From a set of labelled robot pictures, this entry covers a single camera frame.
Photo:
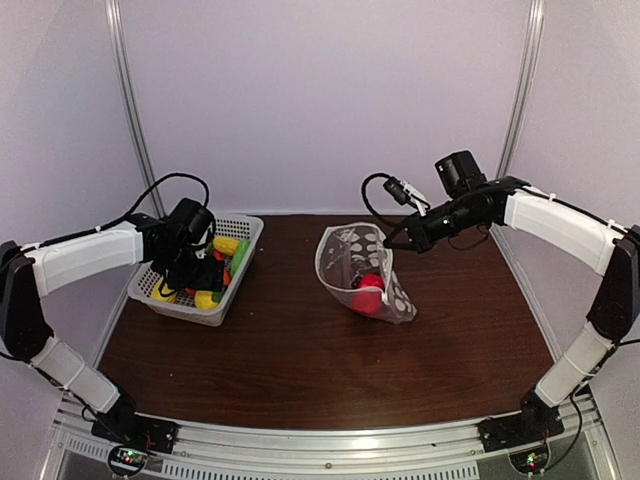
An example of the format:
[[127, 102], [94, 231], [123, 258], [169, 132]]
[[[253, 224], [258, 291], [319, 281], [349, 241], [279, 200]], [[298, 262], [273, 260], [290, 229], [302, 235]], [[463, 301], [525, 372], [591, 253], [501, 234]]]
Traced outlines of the yellow toy banana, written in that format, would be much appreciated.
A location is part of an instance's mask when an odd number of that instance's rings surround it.
[[150, 298], [152, 300], [173, 304], [176, 301], [178, 292], [171, 289], [163, 278], [160, 278], [151, 290]]

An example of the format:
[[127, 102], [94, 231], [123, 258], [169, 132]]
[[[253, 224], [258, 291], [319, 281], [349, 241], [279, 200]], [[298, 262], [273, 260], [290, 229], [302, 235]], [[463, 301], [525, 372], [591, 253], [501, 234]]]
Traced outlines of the clear dotted zip top bag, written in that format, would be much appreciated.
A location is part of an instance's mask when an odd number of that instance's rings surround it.
[[393, 252], [373, 223], [355, 222], [326, 228], [317, 245], [318, 280], [343, 306], [364, 317], [402, 324], [417, 308], [394, 271]]

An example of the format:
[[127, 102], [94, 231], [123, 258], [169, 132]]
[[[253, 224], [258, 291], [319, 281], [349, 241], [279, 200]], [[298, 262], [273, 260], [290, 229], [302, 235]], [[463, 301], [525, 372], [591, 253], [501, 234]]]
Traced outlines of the red toy bell pepper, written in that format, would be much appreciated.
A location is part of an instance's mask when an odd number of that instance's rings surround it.
[[380, 275], [364, 274], [359, 289], [353, 290], [351, 309], [367, 317], [377, 315], [382, 308], [384, 281]]

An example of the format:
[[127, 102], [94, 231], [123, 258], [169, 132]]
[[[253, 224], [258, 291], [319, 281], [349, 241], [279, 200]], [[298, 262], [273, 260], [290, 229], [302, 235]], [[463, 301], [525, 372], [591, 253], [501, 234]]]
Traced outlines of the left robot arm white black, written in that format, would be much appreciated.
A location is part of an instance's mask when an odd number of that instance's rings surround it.
[[161, 275], [162, 292], [214, 292], [224, 285], [223, 262], [205, 252], [214, 232], [214, 215], [184, 198], [163, 219], [133, 212], [114, 224], [60, 240], [2, 244], [1, 340], [6, 357], [71, 392], [121, 443], [137, 442], [144, 424], [134, 400], [55, 335], [41, 301], [77, 281], [145, 263]]

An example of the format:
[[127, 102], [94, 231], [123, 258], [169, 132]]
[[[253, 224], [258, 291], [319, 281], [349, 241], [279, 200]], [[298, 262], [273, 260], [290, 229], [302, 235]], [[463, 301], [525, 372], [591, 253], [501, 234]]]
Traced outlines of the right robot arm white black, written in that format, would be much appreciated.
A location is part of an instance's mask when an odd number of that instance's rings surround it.
[[384, 190], [414, 214], [394, 224], [385, 247], [425, 253], [472, 227], [524, 232], [573, 256], [600, 276], [586, 323], [562, 356], [521, 400], [512, 430], [530, 442], [549, 429], [558, 406], [622, 344], [639, 316], [639, 228], [603, 220], [512, 176], [489, 180], [468, 151], [435, 165], [449, 197], [432, 207], [409, 182], [388, 177]]

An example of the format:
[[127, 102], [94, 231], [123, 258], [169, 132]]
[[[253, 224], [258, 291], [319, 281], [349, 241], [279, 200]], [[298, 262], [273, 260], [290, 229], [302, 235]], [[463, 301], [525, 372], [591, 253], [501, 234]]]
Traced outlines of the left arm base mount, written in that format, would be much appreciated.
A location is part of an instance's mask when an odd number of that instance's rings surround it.
[[119, 477], [141, 473], [159, 454], [171, 454], [179, 426], [169, 420], [144, 415], [134, 416], [132, 433], [117, 433], [105, 421], [95, 419], [91, 434], [114, 443], [107, 454], [107, 466]]

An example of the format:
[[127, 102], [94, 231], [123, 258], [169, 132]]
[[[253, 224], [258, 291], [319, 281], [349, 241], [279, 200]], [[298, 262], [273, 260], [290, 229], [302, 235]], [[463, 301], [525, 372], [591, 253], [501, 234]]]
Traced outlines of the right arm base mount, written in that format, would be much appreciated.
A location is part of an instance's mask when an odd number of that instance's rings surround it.
[[564, 432], [560, 419], [551, 420], [540, 430], [528, 429], [523, 414], [488, 417], [477, 424], [485, 453], [506, 451], [513, 469], [522, 475], [543, 474], [551, 465], [552, 437]]

